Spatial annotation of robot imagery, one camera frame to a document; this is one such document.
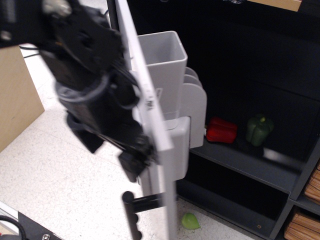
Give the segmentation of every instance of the green leaf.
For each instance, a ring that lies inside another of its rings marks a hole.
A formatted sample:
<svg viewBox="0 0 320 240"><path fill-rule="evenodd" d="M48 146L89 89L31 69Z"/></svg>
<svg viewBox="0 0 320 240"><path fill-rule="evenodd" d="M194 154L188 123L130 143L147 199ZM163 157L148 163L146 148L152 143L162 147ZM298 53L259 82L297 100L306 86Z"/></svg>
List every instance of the green leaf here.
<svg viewBox="0 0 320 240"><path fill-rule="evenodd" d="M201 228L196 216L189 212L183 215L181 224L185 229L189 230Z"/></svg>

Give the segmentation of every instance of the red bell pepper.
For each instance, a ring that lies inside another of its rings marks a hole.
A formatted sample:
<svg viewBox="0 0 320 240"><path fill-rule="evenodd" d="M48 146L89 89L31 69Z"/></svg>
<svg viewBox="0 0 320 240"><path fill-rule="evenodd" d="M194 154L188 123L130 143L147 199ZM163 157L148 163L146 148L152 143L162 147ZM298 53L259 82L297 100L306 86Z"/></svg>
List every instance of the red bell pepper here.
<svg viewBox="0 0 320 240"><path fill-rule="evenodd" d="M206 129L206 139L210 142L232 144L237 137L238 126L217 116L210 119Z"/></svg>

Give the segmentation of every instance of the toy pepper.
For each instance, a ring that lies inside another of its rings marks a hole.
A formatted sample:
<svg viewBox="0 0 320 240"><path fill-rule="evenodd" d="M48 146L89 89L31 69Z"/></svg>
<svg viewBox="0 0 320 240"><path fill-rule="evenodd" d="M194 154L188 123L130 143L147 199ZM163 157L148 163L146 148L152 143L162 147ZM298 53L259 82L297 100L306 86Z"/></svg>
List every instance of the toy pepper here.
<svg viewBox="0 0 320 240"><path fill-rule="evenodd" d="M206 139L210 142L232 144L237 137L238 126L219 117L212 117L206 129Z"/></svg>
<svg viewBox="0 0 320 240"><path fill-rule="evenodd" d="M255 117L250 118L247 123L245 139L255 147L261 146L274 127L273 121L263 114L257 114Z"/></svg>

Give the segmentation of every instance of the power cord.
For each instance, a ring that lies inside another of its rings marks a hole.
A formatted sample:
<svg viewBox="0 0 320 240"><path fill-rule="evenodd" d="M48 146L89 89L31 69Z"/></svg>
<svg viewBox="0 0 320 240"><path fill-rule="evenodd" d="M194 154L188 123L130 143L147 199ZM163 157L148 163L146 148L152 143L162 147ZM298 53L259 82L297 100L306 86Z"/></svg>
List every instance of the power cord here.
<svg viewBox="0 0 320 240"><path fill-rule="evenodd" d="M23 58L26 59L26 58L30 58L30 57L38 56L38 55L40 55L40 53L35 53L35 54L28 55L28 56L24 56Z"/></svg>
<svg viewBox="0 0 320 240"><path fill-rule="evenodd" d="M21 235L21 240L27 240L27 236L26 236L26 232L24 230L24 227L19 222L12 219L11 217L2 216L2 215L0 215L0 221L5 221L5 222L8 222L8 223L15 225L19 229L19 234Z"/></svg>
<svg viewBox="0 0 320 240"><path fill-rule="evenodd" d="M39 50L37 47L26 47L26 46L19 46L22 50Z"/></svg>

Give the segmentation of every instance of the black shelf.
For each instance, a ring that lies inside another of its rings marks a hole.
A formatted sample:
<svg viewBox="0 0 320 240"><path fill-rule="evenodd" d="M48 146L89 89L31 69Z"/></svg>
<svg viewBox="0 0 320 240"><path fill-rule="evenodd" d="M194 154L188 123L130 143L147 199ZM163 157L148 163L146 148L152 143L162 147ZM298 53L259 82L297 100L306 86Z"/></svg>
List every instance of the black shelf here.
<svg viewBox="0 0 320 240"><path fill-rule="evenodd" d="M294 205L298 206L299 208L302 208L302 209L307 210L307 211L309 211L311 213L320 215L320 205L318 205L318 204L314 203L313 201L309 200L303 194L301 194L296 201L291 200L291 199L290 199L290 201Z"/></svg>
<svg viewBox="0 0 320 240"><path fill-rule="evenodd" d="M177 181L177 193L182 199L265 239L276 224L273 219L185 179Z"/></svg>
<svg viewBox="0 0 320 240"><path fill-rule="evenodd" d="M300 175L269 159L245 154L226 144L204 140L203 146L190 152L287 194L292 191Z"/></svg>

